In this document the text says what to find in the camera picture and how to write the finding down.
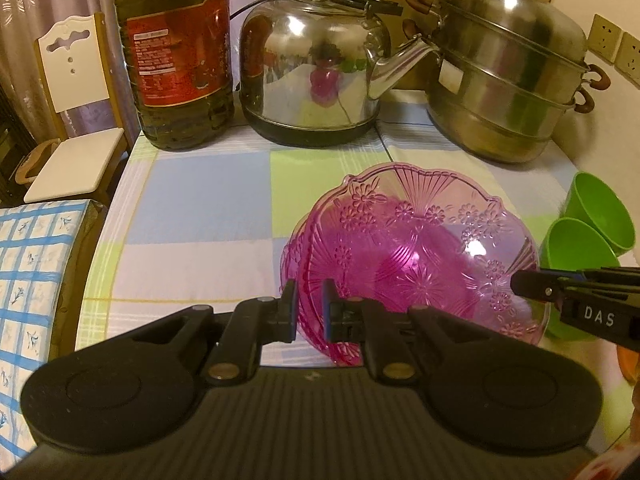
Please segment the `person's right hand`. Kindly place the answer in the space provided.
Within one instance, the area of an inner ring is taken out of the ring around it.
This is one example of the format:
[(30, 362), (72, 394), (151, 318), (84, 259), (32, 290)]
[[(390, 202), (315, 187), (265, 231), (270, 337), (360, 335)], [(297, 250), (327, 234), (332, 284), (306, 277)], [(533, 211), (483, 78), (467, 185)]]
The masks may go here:
[(632, 405), (634, 411), (631, 415), (630, 430), (634, 434), (638, 434), (640, 425), (640, 382), (636, 382), (634, 385), (634, 392), (632, 393)]

